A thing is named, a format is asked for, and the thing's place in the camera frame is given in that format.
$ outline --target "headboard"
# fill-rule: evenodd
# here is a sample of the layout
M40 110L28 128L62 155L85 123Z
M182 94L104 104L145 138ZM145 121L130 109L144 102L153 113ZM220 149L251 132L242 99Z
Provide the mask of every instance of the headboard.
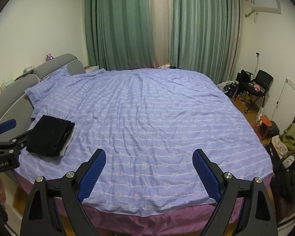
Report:
M68 65L71 75L85 74L82 63L74 55L64 54L39 65L33 74L16 80L0 93L0 123L9 119L17 123L14 129L0 135L0 141L23 133L31 124L34 108L24 91L64 65Z

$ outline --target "white wall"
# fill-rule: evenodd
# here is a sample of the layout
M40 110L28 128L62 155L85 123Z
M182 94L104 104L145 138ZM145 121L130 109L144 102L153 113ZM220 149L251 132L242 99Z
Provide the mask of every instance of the white wall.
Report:
M258 69L274 78L265 103L266 115L271 118L286 78L295 83L295 7L290 0L279 0L282 14L259 12L245 18L251 11L250 1L243 1L240 47L232 78L241 69L254 72L260 53ZM273 120L282 132L295 116L295 90L286 85Z
M88 64L84 0L10 0L0 14L0 86L50 52Z

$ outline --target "pink cloth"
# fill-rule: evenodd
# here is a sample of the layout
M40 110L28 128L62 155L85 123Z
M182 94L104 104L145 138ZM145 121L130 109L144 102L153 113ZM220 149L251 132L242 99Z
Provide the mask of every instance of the pink cloth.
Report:
M24 191L29 194L33 185L19 174L16 173L16 176ZM272 175L263 180L267 189L270 185L271 178ZM59 213L66 216L63 202L59 199L57 199L56 202ZM241 203L242 199L237 199L233 214L230 218L230 223L234 223L237 219ZM215 208L215 204L190 206L170 211L162 215L154 215L144 218L102 212L88 205L83 205L83 207L95 227L127 233L133 236L141 236L185 234L202 230L206 222L209 220Z

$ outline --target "screw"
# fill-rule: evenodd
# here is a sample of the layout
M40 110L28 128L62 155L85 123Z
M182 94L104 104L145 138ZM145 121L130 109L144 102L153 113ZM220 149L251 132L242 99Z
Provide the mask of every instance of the screw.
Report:
M73 171L70 171L66 174L67 178L72 178L74 177L74 172Z
M230 179L230 178L233 177L233 175L232 175L231 173L229 173L229 172L226 172L226 173L224 174L224 176L225 176L226 178L228 178L228 179Z
M42 176L39 176L38 178L36 178L36 182L41 182L43 180L44 180L44 178Z
M256 177L256 178L255 178L255 181L256 181L257 183L262 183L262 179L261 179L260 177Z

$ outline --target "pillow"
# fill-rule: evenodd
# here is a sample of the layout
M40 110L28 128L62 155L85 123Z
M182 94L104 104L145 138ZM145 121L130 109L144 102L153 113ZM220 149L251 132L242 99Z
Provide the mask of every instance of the pillow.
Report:
M52 74L46 76L41 82L37 83L35 86L25 90L25 93L29 97L32 105L35 107L52 89L52 87L62 78L70 77L67 69L67 65L54 71Z

